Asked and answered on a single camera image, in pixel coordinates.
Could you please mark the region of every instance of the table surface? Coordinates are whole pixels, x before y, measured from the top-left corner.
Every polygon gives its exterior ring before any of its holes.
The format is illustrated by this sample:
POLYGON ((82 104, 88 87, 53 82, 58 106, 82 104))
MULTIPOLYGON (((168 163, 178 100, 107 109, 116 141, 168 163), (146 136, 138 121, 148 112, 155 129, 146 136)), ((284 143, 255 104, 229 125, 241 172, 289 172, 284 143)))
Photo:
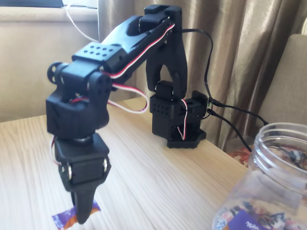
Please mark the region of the table surface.
MULTIPOLYGON (((123 104, 141 108, 142 99, 123 104)), ((246 168, 203 140, 169 149, 151 132, 152 116, 108 107, 98 130, 112 168, 95 194, 101 211, 71 229, 209 230, 218 207, 246 168)), ((46 116, 0 123, 1 229, 56 229, 52 215, 72 207, 48 145, 46 116)))

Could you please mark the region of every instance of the clear plastic jar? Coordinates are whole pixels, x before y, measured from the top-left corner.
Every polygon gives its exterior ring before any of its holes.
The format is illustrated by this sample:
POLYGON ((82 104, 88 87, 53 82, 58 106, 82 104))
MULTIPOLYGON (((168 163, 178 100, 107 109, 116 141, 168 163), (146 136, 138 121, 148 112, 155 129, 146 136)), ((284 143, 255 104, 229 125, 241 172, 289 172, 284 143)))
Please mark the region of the clear plastic jar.
POLYGON ((248 171, 212 230, 307 230, 307 126, 275 123, 255 139, 248 171))

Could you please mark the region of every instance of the curtain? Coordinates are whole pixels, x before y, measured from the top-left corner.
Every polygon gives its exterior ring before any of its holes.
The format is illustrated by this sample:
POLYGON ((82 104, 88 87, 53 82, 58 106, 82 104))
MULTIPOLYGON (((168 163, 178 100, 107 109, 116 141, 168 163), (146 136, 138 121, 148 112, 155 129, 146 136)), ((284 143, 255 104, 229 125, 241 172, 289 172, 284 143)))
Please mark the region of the curtain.
MULTIPOLYGON (((99 0, 100 40, 132 15, 143 15, 151 4, 182 7, 183 28, 199 28, 211 34, 213 56, 208 75, 212 97, 222 103, 258 112, 274 76, 288 37, 299 33, 306 16, 307 0, 99 0)), ((188 62, 188 91, 207 94, 203 76, 210 51, 210 41, 201 34, 184 34, 188 62)), ((166 68, 161 76, 170 79, 166 68)), ((127 84, 144 90, 148 96, 145 64, 127 84)), ((132 95, 117 95, 118 100, 132 95)), ((232 109, 213 108, 244 135, 257 131, 253 117, 232 109)), ((224 149, 234 138, 231 127, 216 117, 203 120, 201 128, 207 139, 224 149)))

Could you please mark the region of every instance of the wall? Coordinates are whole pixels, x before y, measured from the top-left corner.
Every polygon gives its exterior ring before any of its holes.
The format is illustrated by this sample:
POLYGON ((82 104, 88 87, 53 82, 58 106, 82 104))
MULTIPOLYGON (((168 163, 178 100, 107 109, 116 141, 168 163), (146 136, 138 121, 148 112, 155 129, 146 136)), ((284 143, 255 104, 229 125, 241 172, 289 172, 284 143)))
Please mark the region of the wall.
MULTIPOLYGON (((0 8, 0 122, 45 114, 45 99, 55 85, 47 80, 54 61, 88 44, 65 9, 0 8)), ((70 8, 79 28, 98 40, 97 10, 70 8)))

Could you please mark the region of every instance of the robotic arm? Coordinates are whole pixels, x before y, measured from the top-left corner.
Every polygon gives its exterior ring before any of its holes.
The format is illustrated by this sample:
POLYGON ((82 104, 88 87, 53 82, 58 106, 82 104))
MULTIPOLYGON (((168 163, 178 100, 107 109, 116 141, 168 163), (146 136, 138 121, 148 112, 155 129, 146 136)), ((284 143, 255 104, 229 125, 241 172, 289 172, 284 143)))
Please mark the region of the robotic arm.
POLYGON ((151 5, 145 16, 132 16, 102 43, 90 43, 72 56, 71 64, 55 62, 48 79, 57 85, 46 100, 47 130, 54 135, 55 156, 64 187, 71 192, 78 222, 88 219, 96 188, 111 168, 109 149, 95 133, 106 126, 106 105, 112 84, 125 83, 145 60, 153 114, 153 133, 167 139, 170 148, 195 148, 206 133, 200 129, 208 98, 187 92, 187 61, 182 41, 182 10, 151 5), (160 79, 166 65, 173 82, 160 79), (76 100, 76 95, 88 100, 76 100), (179 128, 184 128, 181 136, 179 128))

